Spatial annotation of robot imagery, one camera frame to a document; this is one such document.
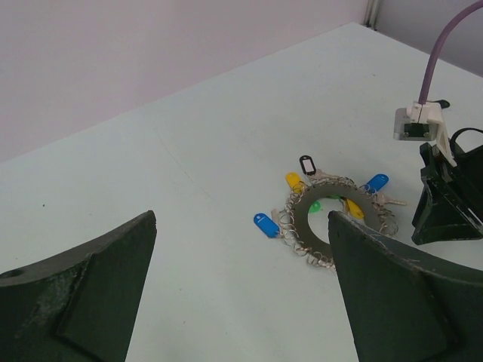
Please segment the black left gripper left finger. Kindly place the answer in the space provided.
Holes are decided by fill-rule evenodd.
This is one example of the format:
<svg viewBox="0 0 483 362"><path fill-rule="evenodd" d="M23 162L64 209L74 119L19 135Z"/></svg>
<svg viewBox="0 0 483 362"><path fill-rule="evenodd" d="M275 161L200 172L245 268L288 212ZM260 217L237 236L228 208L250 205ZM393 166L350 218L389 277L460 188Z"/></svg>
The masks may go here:
<svg viewBox="0 0 483 362"><path fill-rule="evenodd" d="M149 210L1 274L3 361L124 361L155 246Z"/></svg>

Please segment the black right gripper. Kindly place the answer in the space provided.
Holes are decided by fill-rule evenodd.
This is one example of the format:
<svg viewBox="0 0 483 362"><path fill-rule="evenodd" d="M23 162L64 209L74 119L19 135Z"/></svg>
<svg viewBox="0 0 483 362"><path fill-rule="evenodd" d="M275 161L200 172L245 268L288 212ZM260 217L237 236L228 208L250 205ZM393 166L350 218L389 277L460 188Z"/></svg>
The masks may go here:
<svg viewBox="0 0 483 362"><path fill-rule="evenodd" d="M420 147L424 187L412 219L411 236L417 245L482 238L482 147L468 152L459 147L456 139L467 131L482 132L466 127L449 139L455 166L437 155L429 143Z"/></svg>

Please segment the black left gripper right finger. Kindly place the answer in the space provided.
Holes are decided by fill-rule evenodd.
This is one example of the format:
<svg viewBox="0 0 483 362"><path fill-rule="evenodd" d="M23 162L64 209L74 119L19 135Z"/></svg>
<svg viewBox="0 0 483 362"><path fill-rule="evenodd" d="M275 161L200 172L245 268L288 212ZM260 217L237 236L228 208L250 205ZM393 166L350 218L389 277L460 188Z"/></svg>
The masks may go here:
<svg viewBox="0 0 483 362"><path fill-rule="evenodd" d="M360 361L480 361L482 272L353 221L328 217Z"/></svg>

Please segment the metal band with key rings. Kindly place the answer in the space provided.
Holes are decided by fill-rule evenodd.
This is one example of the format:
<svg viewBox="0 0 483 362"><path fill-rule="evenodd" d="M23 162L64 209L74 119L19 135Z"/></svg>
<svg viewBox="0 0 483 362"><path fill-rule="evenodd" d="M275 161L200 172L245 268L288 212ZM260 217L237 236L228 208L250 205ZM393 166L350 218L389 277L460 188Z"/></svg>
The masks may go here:
<svg viewBox="0 0 483 362"><path fill-rule="evenodd" d="M328 217L334 211L349 216L385 236L398 231L395 215L379 205L374 195L357 186L346 177L329 176L305 183L305 189L297 194L290 191L288 199L279 212L280 236L284 243L307 264L316 268L335 269L333 252L328 240ZM364 212L364 219L355 219L345 210L344 200L354 201ZM309 213L310 206L319 201L321 210Z"/></svg>

